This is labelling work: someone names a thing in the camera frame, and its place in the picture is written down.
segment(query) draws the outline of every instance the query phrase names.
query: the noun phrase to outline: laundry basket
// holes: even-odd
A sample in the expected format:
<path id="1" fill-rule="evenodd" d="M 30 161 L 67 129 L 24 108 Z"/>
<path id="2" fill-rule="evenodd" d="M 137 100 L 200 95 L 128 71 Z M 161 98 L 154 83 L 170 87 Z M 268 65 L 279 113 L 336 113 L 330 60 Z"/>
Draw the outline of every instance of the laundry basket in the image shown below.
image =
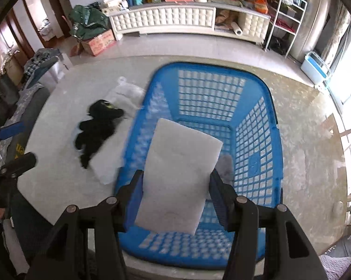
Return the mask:
<path id="1" fill-rule="evenodd" d="M 221 66 L 176 62 L 153 76 L 132 127 L 125 165 L 116 191 L 144 169 L 159 118 L 202 131 L 223 142 L 221 154 L 235 163 L 233 187 L 254 203 L 280 202 L 283 160 L 270 91 L 257 76 Z M 265 231 L 258 237 L 258 258 L 265 253 Z M 233 233 L 224 231 L 211 201 L 206 201 L 195 235 L 154 233 L 133 226 L 120 233 L 127 253 L 159 264 L 195 269 L 224 269 Z"/>

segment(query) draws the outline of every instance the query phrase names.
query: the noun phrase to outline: metal bolt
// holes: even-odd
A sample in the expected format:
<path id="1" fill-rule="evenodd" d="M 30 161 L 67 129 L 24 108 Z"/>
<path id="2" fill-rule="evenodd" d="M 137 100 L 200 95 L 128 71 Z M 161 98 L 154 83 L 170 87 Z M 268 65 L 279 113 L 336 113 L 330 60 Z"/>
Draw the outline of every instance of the metal bolt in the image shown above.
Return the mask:
<path id="1" fill-rule="evenodd" d="M 284 204 L 278 204 L 277 209 L 281 212 L 285 212 L 287 210 L 287 206 L 285 206 Z"/>
<path id="2" fill-rule="evenodd" d="M 77 210 L 77 207 L 75 205 L 69 205 L 67 208 L 66 208 L 66 211 L 68 213 L 74 213 L 75 211 Z"/>
<path id="3" fill-rule="evenodd" d="M 245 198 L 245 196 L 237 196 L 236 201 L 238 201 L 238 203 L 246 203 L 247 198 Z"/>
<path id="4" fill-rule="evenodd" d="M 107 198 L 106 202 L 108 204 L 115 204 L 115 203 L 117 203 L 117 198 L 116 197 L 109 197 L 109 198 Z"/>

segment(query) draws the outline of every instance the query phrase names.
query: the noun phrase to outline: dark green plastic bag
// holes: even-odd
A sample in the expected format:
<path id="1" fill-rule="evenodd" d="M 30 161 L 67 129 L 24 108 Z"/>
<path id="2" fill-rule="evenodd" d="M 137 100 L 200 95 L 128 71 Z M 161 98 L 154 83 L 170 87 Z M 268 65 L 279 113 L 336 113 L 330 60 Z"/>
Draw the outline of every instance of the dark green plastic bag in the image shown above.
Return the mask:
<path id="1" fill-rule="evenodd" d="M 108 17 L 93 7 L 76 5 L 69 14 L 69 19 L 73 23 L 69 33 L 83 41 L 110 29 Z"/>

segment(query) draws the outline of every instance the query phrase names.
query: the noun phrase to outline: shelving rack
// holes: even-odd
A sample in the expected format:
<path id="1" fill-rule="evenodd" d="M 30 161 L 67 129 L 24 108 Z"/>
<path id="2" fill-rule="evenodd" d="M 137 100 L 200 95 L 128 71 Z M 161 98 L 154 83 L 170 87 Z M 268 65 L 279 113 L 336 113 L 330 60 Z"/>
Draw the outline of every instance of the shelving rack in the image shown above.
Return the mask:
<path id="1" fill-rule="evenodd" d="M 294 44 L 294 40 L 296 39 L 296 36 L 297 36 L 297 34 L 298 34 L 298 32 L 299 32 L 299 29 L 300 29 L 302 20 L 303 20 L 303 18 L 304 18 L 305 11 L 306 11 L 307 6 L 308 6 L 308 2 L 305 1 L 305 0 L 300 0 L 300 5 L 296 5 L 295 3 L 293 3 L 293 4 L 291 5 L 291 6 L 294 6 L 294 7 L 298 8 L 299 10 L 302 11 L 301 19 L 300 19 L 300 20 L 297 20 L 297 19 L 295 19 L 295 18 L 293 18 L 293 17 L 291 17 L 291 16 L 288 16 L 288 15 L 285 14 L 284 12 L 280 11 L 280 6 L 281 6 L 281 4 L 282 4 L 282 0 L 279 0 L 279 2 L 278 2 L 278 8 L 276 9 L 276 13 L 275 13 L 275 18 L 274 18 L 273 21 L 270 19 L 270 23 L 272 24 L 272 27 L 271 27 L 270 34 L 269 34 L 269 37 L 268 37 L 267 42 L 266 42 L 265 51 L 267 50 L 267 48 L 268 48 L 268 46 L 269 46 L 271 37 L 272 37 L 272 35 L 273 35 L 274 28 L 278 28 L 278 29 L 281 29 L 281 30 L 283 30 L 283 31 L 285 31 L 285 32 L 288 32 L 288 33 L 290 33 L 291 35 L 294 36 L 294 38 L 293 38 L 292 41 L 291 41 L 290 46 L 288 47 L 288 50 L 287 50 L 287 52 L 286 52 L 286 55 L 284 56 L 285 58 L 287 58 L 287 56 L 288 56 L 288 54 L 289 54 L 289 52 L 290 52 L 290 50 L 291 50 L 291 48 L 292 48 L 292 46 L 293 46 L 293 44 Z M 285 17 L 287 17 L 287 18 L 290 18 L 292 21 L 297 22 L 297 23 L 299 24 L 299 26 L 298 26 L 297 29 L 296 29 L 296 32 L 289 31 L 288 29 L 283 28 L 283 27 L 277 25 L 277 20 L 278 20 L 278 15 L 279 15 L 279 14 L 281 14 L 282 16 L 285 16 Z"/>

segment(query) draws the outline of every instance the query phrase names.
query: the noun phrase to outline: orange cardboard box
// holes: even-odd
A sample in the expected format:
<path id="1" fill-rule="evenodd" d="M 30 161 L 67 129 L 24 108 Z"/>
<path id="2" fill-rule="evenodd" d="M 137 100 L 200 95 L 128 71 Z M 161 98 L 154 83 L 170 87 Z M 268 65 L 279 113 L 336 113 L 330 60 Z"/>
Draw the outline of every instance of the orange cardboard box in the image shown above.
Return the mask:
<path id="1" fill-rule="evenodd" d="M 87 53 L 96 57 L 98 54 L 114 45 L 115 42 L 116 40 L 114 40 L 113 32 L 109 29 L 91 40 L 82 41 L 81 43 Z"/>

